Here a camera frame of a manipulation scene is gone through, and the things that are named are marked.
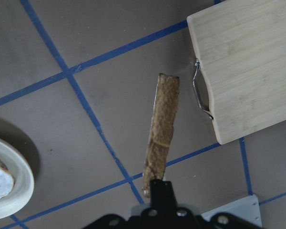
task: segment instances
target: screw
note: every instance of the screw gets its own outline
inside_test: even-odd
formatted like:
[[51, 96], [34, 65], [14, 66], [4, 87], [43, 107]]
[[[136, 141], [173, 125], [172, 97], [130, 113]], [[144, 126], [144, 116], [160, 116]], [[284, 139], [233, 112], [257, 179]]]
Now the screw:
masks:
[[112, 219], [112, 220], [110, 220], [110, 222], [109, 222], [109, 226], [114, 227], [114, 226], [118, 225], [119, 222], [120, 222], [120, 219], [119, 219], [119, 218]]
[[151, 216], [151, 217], [154, 217], [158, 214], [158, 212], [155, 210], [155, 209], [151, 209], [149, 212], [148, 212], [148, 216]]
[[219, 222], [220, 224], [228, 224], [229, 223], [229, 219], [227, 216], [219, 216], [217, 218], [217, 222]]
[[180, 216], [180, 217], [184, 217], [187, 215], [187, 211], [184, 210], [184, 209], [178, 209], [177, 210], [177, 216]]

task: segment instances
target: bamboo cutting board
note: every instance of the bamboo cutting board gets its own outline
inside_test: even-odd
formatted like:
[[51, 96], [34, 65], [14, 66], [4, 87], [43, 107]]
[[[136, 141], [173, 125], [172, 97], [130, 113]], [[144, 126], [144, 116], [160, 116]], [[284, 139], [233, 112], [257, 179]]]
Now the bamboo cutting board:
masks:
[[286, 120], [286, 0], [226, 0], [187, 23], [220, 144]]

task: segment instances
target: floor tile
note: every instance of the floor tile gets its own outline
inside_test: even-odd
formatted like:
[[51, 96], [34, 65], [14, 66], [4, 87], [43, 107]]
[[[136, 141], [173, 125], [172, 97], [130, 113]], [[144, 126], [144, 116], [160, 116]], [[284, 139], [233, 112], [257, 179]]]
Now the floor tile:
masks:
[[245, 137], [245, 144], [260, 201], [286, 192], [286, 120]]
[[[34, 193], [19, 219], [124, 179], [67, 80], [0, 106], [0, 119], [8, 123], [1, 135], [12, 138], [20, 129], [39, 158], [31, 165], [39, 166]], [[26, 144], [26, 136], [16, 139]]]
[[26, 225], [30, 229], [83, 228], [107, 214], [117, 214], [127, 220], [131, 208], [138, 204], [129, 184], [124, 184], [29, 221]]
[[[248, 195], [238, 141], [168, 166], [165, 179], [172, 182], [179, 204], [195, 206], [201, 213]], [[143, 195], [143, 179], [134, 184]]]
[[213, 0], [30, 2], [69, 67], [183, 21], [214, 4]]
[[61, 72], [19, 1], [0, 1], [0, 98]]
[[76, 74], [105, 136], [131, 175], [142, 172], [159, 73], [180, 77], [179, 105], [169, 159], [216, 143], [211, 120], [192, 87], [188, 31], [180, 31]]
[[10, 217], [5, 217], [3, 219], [0, 219], [0, 228], [1, 227], [4, 227], [4, 226], [7, 226], [9, 224], [12, 224], [14, 223], [15, 221], [12, 220]]
[[286, 228], [286, 196], [260, 206], [263, 227]]

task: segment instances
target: white plastic plate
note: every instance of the white plastic plate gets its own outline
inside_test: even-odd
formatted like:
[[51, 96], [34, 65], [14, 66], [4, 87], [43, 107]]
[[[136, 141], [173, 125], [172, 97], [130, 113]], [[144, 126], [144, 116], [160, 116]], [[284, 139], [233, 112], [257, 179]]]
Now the white plastic plate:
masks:
[[34, 177], [25, 158], [10, 144], [0, 139], [0, 160], [15, 179], [12, 191], [0, 199], [0, 219], [23, 208], [34, 190]]
[[231, 213], [252, 224], [262, 227], [261, 213], [258, 204], [258, 198], [255, 194], [247, 196], [231, 203], [225, 204], [208, 212], [201, 214], [206, 220], [210, 221], [211, 217], [220, 212]]

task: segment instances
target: gray floor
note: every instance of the gray floor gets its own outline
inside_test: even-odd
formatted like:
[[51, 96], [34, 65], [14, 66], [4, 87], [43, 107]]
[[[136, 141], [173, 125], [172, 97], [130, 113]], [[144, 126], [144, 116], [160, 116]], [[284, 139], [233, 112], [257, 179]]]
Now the gray floor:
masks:
[[186, 17], [213, 0], [0, 0], [0, 138], [28, 160], [29, 203], [0, 228], [80, 229], [149, 199], [142, 170], [157, 76], [180, 77], [166, 180], [206, 212], [256, 194], [286, 228], [286, 121], [219, 145], [191, 86]]

